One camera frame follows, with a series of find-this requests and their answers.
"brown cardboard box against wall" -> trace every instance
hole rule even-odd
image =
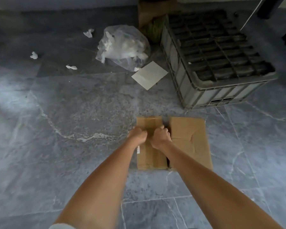
[[[177,0],[163,0],[147,2],[145,0],[139,0],[138,3],[138,18],[139,29],[152,21],[153,18],[161,17],[168,13],[178,11]]]
[[[140,145],[137,154],[138,169],[167,169],[167,158],[159,150],[154,149],[150,144],[150,138],[153,137],[156,128],[163,125],[162,117],[137,117],[137,126],[142,130],[147,130],[147,140]]]
[[[213,169],[204,119],[170,117],[170,136],[180,150],[205,167]]]

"tile floor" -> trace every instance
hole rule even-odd
[[[169,75],[146,91],[94,59],[106,26],[136,21],[136,7],[0,15],[0,229],[49,227],[137,115],[204,118],[214,171],[286,228],[286,48],[275,26],[253,17],[245,33],[278,80],[245,103],[187,112]],[[138,171],[136,154],[121,209],[119,229],[211,228],[178,173]]]

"gray plastic crate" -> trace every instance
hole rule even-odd
[[[278,77],[223,10],[168,15],[161,47],[184,108],[239,103]]]

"white sleeve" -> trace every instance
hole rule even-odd
[[[49,229],[75,229],[75,228],[65,223],[57,223],[50,226]]]

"person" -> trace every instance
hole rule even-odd
[[[115,228],[133,151],[146,139],[147,132],[134,127],[82,183],[50,228]],[[164,126],[154,131],[151,144],[174,164],[213,229],[282,229],[242,192],[176,148]]]

